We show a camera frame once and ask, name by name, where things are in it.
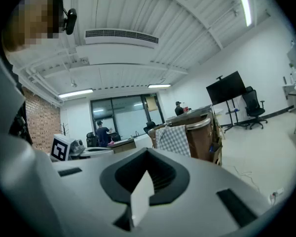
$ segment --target ceiling light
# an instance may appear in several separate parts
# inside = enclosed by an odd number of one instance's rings
[[[250,7],[249,7],[249,0],[241,0],[243,10],[245,12],[245,18],[247,26],[251,25],[251,13],[250,13]]]
[[[82,94],[92,93],[92,92],[93,92],[92,89],[84,89],[84,90],[78,90],[78,91],[73,91],[69,93],[59,94],[58,96],[60,98],[64,98],[64,97],[72,97],[72,96],[77,96],[77,95],[82,95]]]
[[[171,84],[150,84],[148,88],[167,88],[170,87]]]

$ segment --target man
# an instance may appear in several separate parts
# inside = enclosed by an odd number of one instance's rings
[[[180,107],[180,104],[181,104],[181,102],[179,102],[179,101],[177,101],[176,102],[176,108],[175,108],[175,112],[176,112],[176,115],[178,116],[178,115],[181,115],[181,114],[183,114],[184,113],[184,111],[183,111],[183,108],[182,107]]]
[[[0,56],[21,93],[22,85],[12,72],[9,54],[35,44],[36,40],[57,37],[63,27],[63,8],[63,0],[22,0],[2,30]],[[27,126],[25,103],[16,114],[9,133],[33,144]]]
[[[99,145],[102,148],[106,148],[109,143],[109,136],[107,132],[112,133],[112,128],[108,129],[107,127],[102,127],[102,121],[97,121],[98,129],[96,129],[95,133],[99,137]]]

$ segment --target brick wall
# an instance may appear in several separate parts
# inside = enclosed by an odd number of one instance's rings
[[[50,153],[53,136],[60,133],[60,109],[23,87],[26,118],[33,146]]]

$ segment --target plaid cloth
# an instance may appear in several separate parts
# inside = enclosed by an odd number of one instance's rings
[[[191,156],[185,133],[185,125],[164,127],[156,130],[156,144],[158,149],[174,152],[184,156]]]

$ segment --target tv screen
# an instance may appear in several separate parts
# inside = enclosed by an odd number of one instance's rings
[[[238,71],[206,87],[213,105],[225,102],[246,93]]]

